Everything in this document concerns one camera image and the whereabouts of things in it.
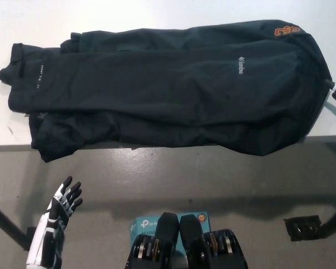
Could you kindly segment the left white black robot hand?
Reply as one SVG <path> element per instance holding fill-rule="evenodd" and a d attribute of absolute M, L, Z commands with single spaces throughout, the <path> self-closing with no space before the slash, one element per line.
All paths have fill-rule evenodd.
<path fill-rule="evenodd" d="M 71 185 L 69 176 L 56 190 L 36 227 L 26 268 L 62 267 L 65 230 L 76 208 L 83 202 L 81 182 Z"/>

